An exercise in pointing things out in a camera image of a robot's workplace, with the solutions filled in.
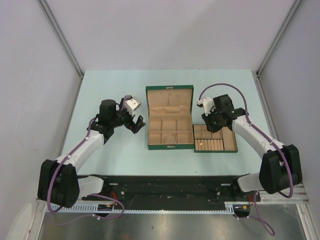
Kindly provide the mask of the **green jewelry tray insert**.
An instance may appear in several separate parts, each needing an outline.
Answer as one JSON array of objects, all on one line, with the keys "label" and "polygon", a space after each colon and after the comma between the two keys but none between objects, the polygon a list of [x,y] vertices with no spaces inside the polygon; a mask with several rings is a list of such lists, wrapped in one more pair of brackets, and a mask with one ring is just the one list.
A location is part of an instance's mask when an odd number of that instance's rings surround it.
[{"label": "green jewelry tray insert", "polygon": [[195,153],[237,153],[235,133],[228,127],[210,132],[205,124],[193,125]]}]

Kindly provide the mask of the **green jewelry box beige lining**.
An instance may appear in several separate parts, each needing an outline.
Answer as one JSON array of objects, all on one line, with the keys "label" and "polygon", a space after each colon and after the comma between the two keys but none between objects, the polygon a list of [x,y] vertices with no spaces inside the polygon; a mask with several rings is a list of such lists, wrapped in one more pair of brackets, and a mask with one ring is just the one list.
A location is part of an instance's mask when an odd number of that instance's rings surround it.
[{"label": "green jewelry box beige lining", "polygon": [[149,150],[194,147],[193,85],[146,86]]}]

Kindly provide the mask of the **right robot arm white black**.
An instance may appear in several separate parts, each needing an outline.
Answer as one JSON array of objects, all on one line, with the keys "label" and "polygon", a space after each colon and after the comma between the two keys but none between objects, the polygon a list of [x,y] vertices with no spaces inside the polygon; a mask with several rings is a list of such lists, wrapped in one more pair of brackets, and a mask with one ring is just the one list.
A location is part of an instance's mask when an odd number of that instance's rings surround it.
[{"label": "right robot arm white black", "polygon": [[209,132],[216,133],[228,128],[242,137],[261,158],[258,173],[238,177],[236,185],[230,188],[235,200],[242,201],[251,191],[274,194],[289,189],[287,198],[292,196],[293,187],[303,181],[300,153],[296,146],[285,145],[259,130],[245,109],[235,108],[227,94],[215,98],[204,97],[197,101],[197,106],[204,109],[201,117]]}]

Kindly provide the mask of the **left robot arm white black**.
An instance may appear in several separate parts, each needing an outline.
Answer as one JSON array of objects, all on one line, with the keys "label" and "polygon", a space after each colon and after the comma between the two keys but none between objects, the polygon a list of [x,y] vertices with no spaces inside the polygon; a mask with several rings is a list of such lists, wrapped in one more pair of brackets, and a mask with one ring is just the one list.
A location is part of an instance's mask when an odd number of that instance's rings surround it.
[{"label": "left robot arm white black", "polygon": [[37,197],[47,203],[49,212],[52,205],[59,209],[71,208],[77,200],[95,195],[100,200],[110,196],[111,188],[103,177],[89,175],[78,177],[86,161],[112,137],[115,129],[124,126],[133,134],[145,126],[143,117],[134,121],[135,111],[141,102],[134,96],[125,95],[120,103],[112,99],[102,100],[98,114],[92,118],[85,136],[67,153],[55,160],[46,159],[40,168]]}]

